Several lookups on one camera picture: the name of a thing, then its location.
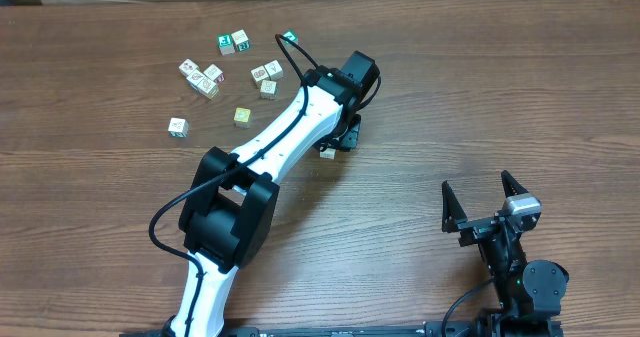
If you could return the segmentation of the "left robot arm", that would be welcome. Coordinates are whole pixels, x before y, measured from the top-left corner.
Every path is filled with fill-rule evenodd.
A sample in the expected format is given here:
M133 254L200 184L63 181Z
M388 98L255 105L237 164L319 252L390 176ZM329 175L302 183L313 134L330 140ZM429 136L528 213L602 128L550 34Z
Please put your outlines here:
M358 112L379 83L379 67L359 51L342 68L310 69L294 101L258 136L203 156L179 218L187 283L162 335L221 334L231 285L266 240L281 180L311 148L323 155L355 149Z

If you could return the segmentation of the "wooden block red pencil picture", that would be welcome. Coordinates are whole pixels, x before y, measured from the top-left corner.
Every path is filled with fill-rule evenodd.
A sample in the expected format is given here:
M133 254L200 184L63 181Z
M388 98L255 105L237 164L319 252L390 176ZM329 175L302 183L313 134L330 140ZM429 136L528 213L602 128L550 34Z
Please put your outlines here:
M320 157L325 159L334 159L336 155L335 149L326 149L320 152Z

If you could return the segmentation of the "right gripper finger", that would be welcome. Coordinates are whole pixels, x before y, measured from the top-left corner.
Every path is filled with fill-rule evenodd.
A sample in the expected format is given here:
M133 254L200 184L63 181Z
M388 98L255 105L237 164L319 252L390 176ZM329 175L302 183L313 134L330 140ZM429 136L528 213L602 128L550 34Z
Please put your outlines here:
M501 182L506 197L526 194L528 192L507 170L501 172Z
M459 226L468 221L468 217L459 203L453 189L447 181L441 184L443 198L442 231L458 232Z

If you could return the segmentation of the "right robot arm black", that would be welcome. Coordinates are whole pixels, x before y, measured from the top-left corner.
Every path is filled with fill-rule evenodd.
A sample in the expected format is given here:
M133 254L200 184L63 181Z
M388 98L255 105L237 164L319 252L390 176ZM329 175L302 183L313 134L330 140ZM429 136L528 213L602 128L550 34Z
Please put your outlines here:
M449 319L463 302L492 285L500 307L483 309L469 323L464 336L561 336L561 313L569 273L548 260L529 261L520 239L541 216L540 200L506 170L501 172L505 202L493 216L470 221L448 182L443 182L442 231L460 234L462 247L476 245L490 278L458 298L440 325L445 336Z

